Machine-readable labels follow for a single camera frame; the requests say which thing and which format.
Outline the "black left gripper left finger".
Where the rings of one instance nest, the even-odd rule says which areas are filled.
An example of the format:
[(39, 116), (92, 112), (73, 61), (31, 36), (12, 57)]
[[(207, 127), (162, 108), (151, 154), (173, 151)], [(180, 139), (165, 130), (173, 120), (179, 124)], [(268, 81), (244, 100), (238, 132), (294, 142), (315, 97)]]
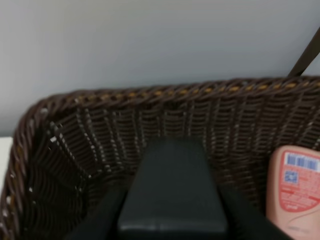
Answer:
[(116, 240), (117, 220), (126, 199), (125, 188), (109, 190), (96, 209), (67, 237), (67, 240)]

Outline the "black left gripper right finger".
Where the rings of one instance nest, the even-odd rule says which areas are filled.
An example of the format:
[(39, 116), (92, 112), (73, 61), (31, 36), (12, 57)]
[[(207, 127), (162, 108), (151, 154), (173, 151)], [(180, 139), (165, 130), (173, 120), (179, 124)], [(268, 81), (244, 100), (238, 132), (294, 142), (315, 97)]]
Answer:
[(230, 240), (290, 240), (286, 233), (271, 223), (239, 191), (218, 186), (229, 223)]

